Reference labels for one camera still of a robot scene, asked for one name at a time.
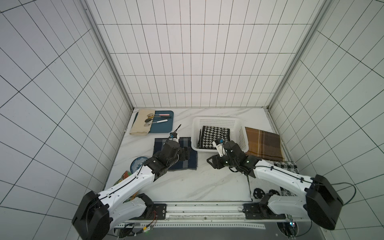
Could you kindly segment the brown plaid scarf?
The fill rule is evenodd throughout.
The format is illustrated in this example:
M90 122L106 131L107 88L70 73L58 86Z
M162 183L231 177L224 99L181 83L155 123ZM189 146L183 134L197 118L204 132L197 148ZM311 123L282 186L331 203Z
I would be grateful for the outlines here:
M279 135L248 127L245 127L245 129L249 142L247 155L274 162L284 161Z

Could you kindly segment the houndstooth black white scarf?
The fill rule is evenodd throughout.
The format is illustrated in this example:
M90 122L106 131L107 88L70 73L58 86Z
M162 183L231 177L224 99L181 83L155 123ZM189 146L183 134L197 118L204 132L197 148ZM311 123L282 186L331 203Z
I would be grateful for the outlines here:
M212 142L216 139L223 139L225 144L231 140L230 133L231 131L228 128L203 126L200 130L198 147L199 149L213 150L215 147L213 146Z

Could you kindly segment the white plastic basket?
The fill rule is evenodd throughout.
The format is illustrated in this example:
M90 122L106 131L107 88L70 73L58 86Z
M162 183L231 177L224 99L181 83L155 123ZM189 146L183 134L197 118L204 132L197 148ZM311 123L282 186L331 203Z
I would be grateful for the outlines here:
M192 125L192 148L197 152L215 153L213 142L234 141L243 152L249 150L249 142L245 126L237 118L228 117L196 117Z

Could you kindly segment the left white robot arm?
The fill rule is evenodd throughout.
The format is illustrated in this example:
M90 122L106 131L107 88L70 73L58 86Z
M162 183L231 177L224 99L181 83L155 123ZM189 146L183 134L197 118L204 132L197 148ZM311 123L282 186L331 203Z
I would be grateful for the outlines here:
M72 219L72 225L83 240L101 240L107 233L130 219L151 216L153 202L145 194L129 200L140 189L165 175L169 168L190 158L190 147L167 140L161 151L147 159L132 175L100 193L85 194Z

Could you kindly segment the navy grey striped scarf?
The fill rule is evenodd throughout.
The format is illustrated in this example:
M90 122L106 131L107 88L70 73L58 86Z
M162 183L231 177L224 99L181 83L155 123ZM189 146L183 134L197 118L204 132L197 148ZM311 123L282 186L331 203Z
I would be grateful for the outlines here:
M166 138L155 139L153 154L163 149L166 140L167 140ZM189 154L189 158L187 160L178 161L175 165L169 168L169 171L197 170L198 154L197 154L197 151L192 149L191 137L180 138L179 144L181 148L184 150L184 153Z

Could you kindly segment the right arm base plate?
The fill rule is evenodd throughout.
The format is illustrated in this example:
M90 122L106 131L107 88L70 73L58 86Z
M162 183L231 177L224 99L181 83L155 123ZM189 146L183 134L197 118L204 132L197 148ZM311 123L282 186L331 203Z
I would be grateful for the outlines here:
M247 220L285 220L286 215L273 213L267 205L260 203L243 204L243 213Z

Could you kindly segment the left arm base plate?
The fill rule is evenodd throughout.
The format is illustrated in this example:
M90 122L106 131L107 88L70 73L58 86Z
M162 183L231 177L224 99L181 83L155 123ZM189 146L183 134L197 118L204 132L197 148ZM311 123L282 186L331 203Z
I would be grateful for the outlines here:
M153 204L147 206L140 216L141 220L164 220L167 213L167 204Z

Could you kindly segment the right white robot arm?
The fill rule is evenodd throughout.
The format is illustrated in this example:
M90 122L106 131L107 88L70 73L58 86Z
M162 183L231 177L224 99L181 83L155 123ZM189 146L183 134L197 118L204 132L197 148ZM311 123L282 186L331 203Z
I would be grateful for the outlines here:
M325 177L316 175L312 178L276 167L247 155L234 141L225 143L216 139L212 145L218 154L208 158L207 162L214 169L229 168L232 172L268 181L293 193L292 196L266 194L258 203L261 216L308 218L324 229L335 229L344 202Z

